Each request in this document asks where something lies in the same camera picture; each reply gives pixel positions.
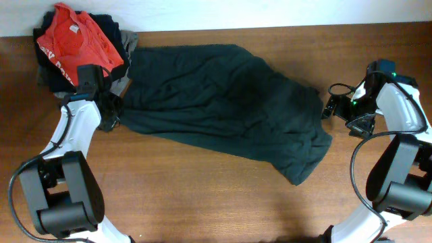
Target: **red t-shirt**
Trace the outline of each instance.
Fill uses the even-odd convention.
[[[95,64],[111,71],[123,64],[123,59],[96,22],[85,11],[76,14],[64,3],[55,4],[52,24],[36,41],[74,86],[78,85],[79,65]]]

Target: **stack of clothes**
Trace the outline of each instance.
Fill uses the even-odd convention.
[[[74,11],[57,3],[55,12],[47,12],[42,26],[33,30],[33,38],[38,84],[49,86],[56,97],[75,92],[79,65],[96,64],[111,72],[111,92],[115,95],[120,95],[129,82],[130,57],[138,35],[120,30],[109,15]]]

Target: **cable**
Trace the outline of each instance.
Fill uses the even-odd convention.
[[[113,82],[114,82],[114,80],[113,80],[113,76],[111,75],[111,72],[110,72],[106,67],[101,66],[101,68],[102,68],[105,72],[107,72],[107,74],[108,74],[109,84],[107,85],[107,84],[104,83],[103,86],[104,86],[104,88],[105,88],[106,90],[109,90],[109,89],[111,88],[111,86],[113,85]]]
[[[45,239],[45,238],[39,238],[33,234],[31,234],[28,229],[26,229],[20,219],[18,219],[18,216],[16,214],[15,211],[15,207],[14,207],[14,200],[12,198],[12,192],[14,189],[14,183],[16,178],[26,169],[28,169],[29,167],[35,165],[36,163],[38,163],[39,159],[43,158],[45,155],[48,155],[50,153],[52,153],[53,151],[55,151],[57,148],[59,148],[60,144],[63,142],[63,140],[65,139],[66,135],[68,134],[69,128],[70,128],[70,124],[72,122],[72,113],[68,107],[68,105],[64,104],[63,105],[66,108],[67,111],[67,122],[66,122],[66,127],[65,130],[63,131],[63,134],[60,136],[60,139],[57,142],[53,142],[51,141],[51,143],[53,144],[53,146],[48,149],[47,151],[27,160],[26,162],[23,162],[13,173],[10,181],[9,181],[9,187],[7,188],[7,200],[9,202],[9,207],[11,209],[11,213],[12,213],[12,217],[13,220],[15,220],[15,223],[17,224],[17,226],[19,227],[19,229],[24,232],[24,234],[26,236],[28,236],[30,239],[32,240],[36,240],[39,242],[49,242],[49,243],[64,243],[64,242],[87,242],[87,243],[94,243],[92,241],[90,241],[89,239],[84,239],[84,238],[75,238],[75,239],[61,239],[61,240],[56,240],[56,239]]]
[[[334,86],[343,86],[343,87],[348,88],[350,91],[349,91],[349,92],[342,93],[342,94],[335,94],[335,93],[333,93],[333,92],[331,91],[331,89],[332,89]],[[332,85],[330,85],[330,87],[329,87],[329,89],[328,89],[327,91],[329,92],[329,94],[330,94],[331,96],[346,96],[346,95],[349,95],[349,94],[351,94],[351,93],[353,93],[353,92],[356,92],[356,89],[357,89],[356,87],[349,86],[349,85],[347,85],[347,84],[336,83],[336,84],[332,84]]]
[[[422,128],[420,128],[420,129],[418,129],[418,130],[415,130],[415,131],[388,131],[388,132],[380,132],[380,133],[377,133],[377,134],[374,134],[374,135],[372,135],[372,136],[370,136],[370,137],[368,137],[368,138],[365,138],[364,140],[362,140],[357,146],[356,146],[356,148],[354,149],[354,152],[352,153],[352,156],[351,156],[351,162],[350,162],[350,179],[351,179],[351,184],[352,184],[352,187],[353,187],[353,189],[354,189],[354,192],[356,193],[356,195],[357,195],[357,197],[358,197],[358,199],[360,199],[360,201],[362,202],[362,204],[369,210],[369,211],[371,211],[373,214],[375,214],[376,216],[378,216],[378,218],[380,218],[380,220],[381,220],[381,224],[382,224],[382,226],[381,226],[381,229],[380,229],[380,231],[379,231],[379,233],[378,233],[378,235],[376,235],[375,237],[374,237],[374,239],[372,240],[372,242],[375,242],[375,241],[377,241],[381,236],[382,236],[382,234],[384,233],[384,231],[385,231],[385,228],[387,227],[387,222],[386,222],[386,220],[384,219],[384,217],[380,214],[380,213],[378,213],[378,212],[376,212],[376,210],[374,210],[373,209],[373,207],[363,198],[363,196],[361,195],[361,193],[359,192],[359,190],[358,190],[358,188],[357,188],[357,185],[356,185],[356,181],[355,181],[355,177],[354,177],[354,162],[355,162],[355,160],[356,160],[356,156],[357,156],[357,152],[360,150],[360,148],[361,148],[361,146],[363,146],[366,142],[368,142],[368,141],[370,141],[370,140],[372,140],[372,139],[374,139],[374,138],[378,138],[378,137],[380,137],[380,136],[388,136],[388,135],[396,135],[396,134],[419,134],[419,133],[422,133],[422,132],[424,132],[424,131],[426,131],[427,130],[427,120],[426,120],[426,117],[425,117],[425,114],[422,112],[422,110],[421,110],[421,108],[419,107],[419,104],[417,104],[417,102],[412,98],[412,95],[410,95],[410,94],[408,94],[397,82],[395,82],[394,80],[393,80],[393,78],[391,77],[391,76],[389,76],[388,74],[386,74],[386,73],[384,73],[384,72],[380,72],[380,71],[374,71],[374,72],[371,72],[371,73],[369,73],[369,74],[367,74],[364,78],[363,78],[363,80],[362,80],[362,82],[360,82],[360,84],[357,86],[357,88],[369,77],[369,76],[371,76],[371,75],[373,75],[373,74],[381,74],[381,75],[384,75],[392,84],[394,84],[403,94],[404,94],[404,96],[412,103],[412,105],[414,106],[414,108],[416,109],[416,111],[417,111],[417,113],[421,116],[421,120],[422,120],[422,123],[423,123],[423,127]]]

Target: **white print on shirt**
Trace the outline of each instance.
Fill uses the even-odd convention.
[[[54,53],[50,50],[48,50],[48,48],[42,47],[41,45],[39,45],[40,49],[43,51],[43,53],[45,53],[45,55],[48,56],[48,59],[51,60],[51,58],[55,57]],[[61,67],[61,63],[60,61],[57,61],[57,63],[55,64],[56,67],[58,67],[61,71],[61,74],[63,74],[63,76],[65,76],[65,78],[67,79],[67,81],[69,81],[72,85],[74,84],[69,75],[65,72],[65,70]]]
[[[75,34],[78,33],[78,30],[80,29],[80,27],[78,27],[76,24],[72,24],[69,27],[70,30],[72,30]]]

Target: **folded clothes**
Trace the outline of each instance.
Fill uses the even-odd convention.
[[[132,52],[135,50],[136,45],[138,44],[138,35],[135,32],[128,31],[128,30],[120,30],[120,32],[121,32],[121,41],[122,41],[123,47],[126,51],[128,61],[130,62],[130,56],[131,56]],[[120,79],[115,80],[113,82],[113,84],[111,85],[111,89],[110,89],[111,93],[113,93],[117,96],[120,96],[120,94],[125,90],[125,88],[127,87],[128,83],[130,81],[127,74],[128,74],[128,70],[126,70],[126,74],[124,77],[121,77]],[[49,77],[50,75],[54,75],[51,70],[49,70],[47,67],[39,66],[38,71],[37,71],[37,75],[36,75],[37,83],[39,85],[48,85],[49,80],[50,80],[50,77]],[[62,99],[62,98],[64,98],[65,95],[68,95],[70,93],[71,92],[60,91],[60,92],[54,92],[54,95],[57,98]]]
[[[128,76],[120,119],[135,132],[268,161],[295,185],[330,147],[317,91],[241,47],[137,49]]]
[[[81,11],[75,11],[76,14],[81,14]],[[55,12],[49,11],[44,15],[43,23],[40,28],[33,30],[34,47],[36,51],[36,58],[41,68],[44,68],[44,77],[47,78],[47,84],[51,92],[74,92],[75,88],[70,84],[67,79],[62,75],[61,70],[55,66],[54,63],[49,61],[49,58],[40,49],[36,43],[37,38],[44,35],[46,30],[50,27],[53,22]],[[114,22],[112,17],[109,15],[93,15],[89,16],[97,23],[99,28],[103,31],[103,34],[108,38],[111,44],[115,47],[115,50],[123,60],[123,64],[113,68],[111,75],[114,80],[119,80],[126,75],[126,70],[129,68],[130,62],[126,54],[122,43],[122,34],[119,30],[118,23]]]
[[[85,11],[76,14],[64,3],[55,4],[53,22],[36,42],[74,86],[78,85],[77,68],[80,65],[100,65],[107,70],[103,72],[106,77],[113,68],[123,64],[98,24]]]

